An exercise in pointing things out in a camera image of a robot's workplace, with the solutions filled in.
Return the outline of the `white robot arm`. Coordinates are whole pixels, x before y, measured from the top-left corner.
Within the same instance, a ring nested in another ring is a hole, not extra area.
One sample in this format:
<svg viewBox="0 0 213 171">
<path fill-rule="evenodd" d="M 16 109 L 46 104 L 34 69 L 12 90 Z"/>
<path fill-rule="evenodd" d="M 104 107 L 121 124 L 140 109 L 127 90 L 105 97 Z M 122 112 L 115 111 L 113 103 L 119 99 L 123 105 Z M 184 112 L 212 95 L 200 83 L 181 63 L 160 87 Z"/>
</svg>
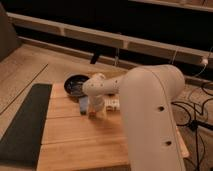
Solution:
<svg viewBox="0 0 213 171">
<path fill-rule="evenodd" d="M 184 86 L 177 67 L 149 65 L 111 79 L 95 74 L 83 92 L 97 111 L 103 95 L 119 95 L 132 171 L 186 171 L 171 107 Z"/>
</svg>

